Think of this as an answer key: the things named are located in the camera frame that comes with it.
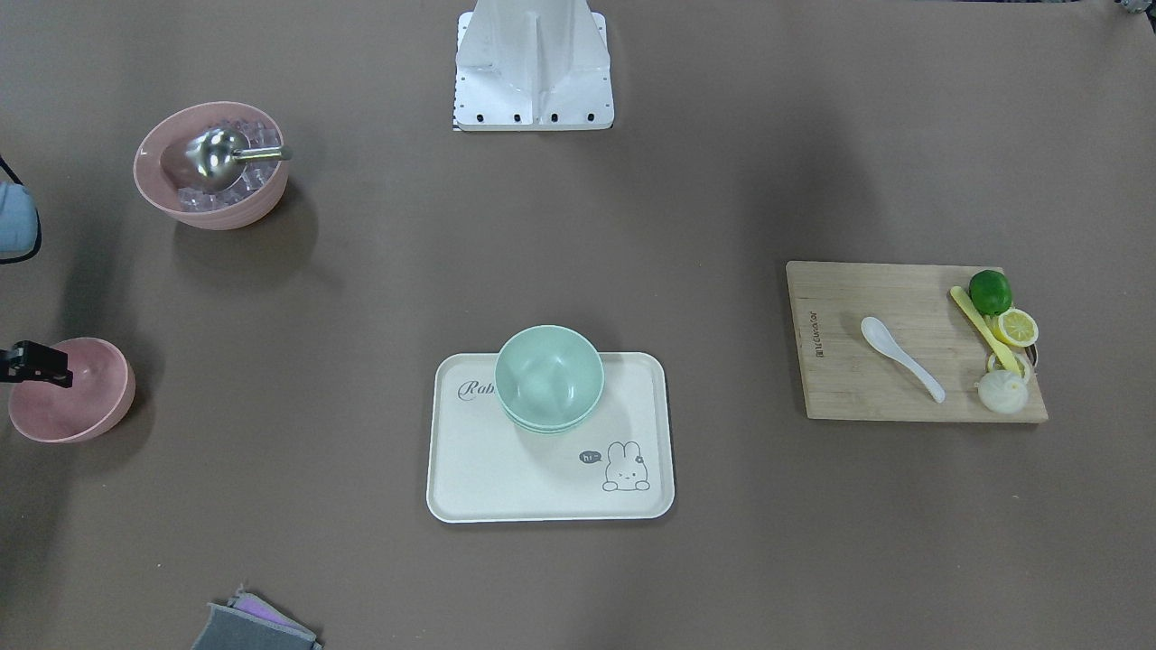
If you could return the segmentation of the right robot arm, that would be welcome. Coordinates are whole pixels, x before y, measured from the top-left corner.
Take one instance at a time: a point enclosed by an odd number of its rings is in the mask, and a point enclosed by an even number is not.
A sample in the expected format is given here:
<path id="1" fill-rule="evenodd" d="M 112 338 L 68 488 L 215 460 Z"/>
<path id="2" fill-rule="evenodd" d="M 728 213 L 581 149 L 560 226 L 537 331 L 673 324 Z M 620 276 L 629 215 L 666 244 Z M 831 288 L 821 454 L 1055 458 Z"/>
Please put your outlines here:
<path id="1" fill-rule="evenodd" d="M 1 161 L 1 263 L 25 263 L 40 252 L 40 213 L 12 165 Z M 44 382 L 58 387 L 73 386 L 69 354 L 30 340 L 13 344 L 1 350 L 3 383 Z"/>

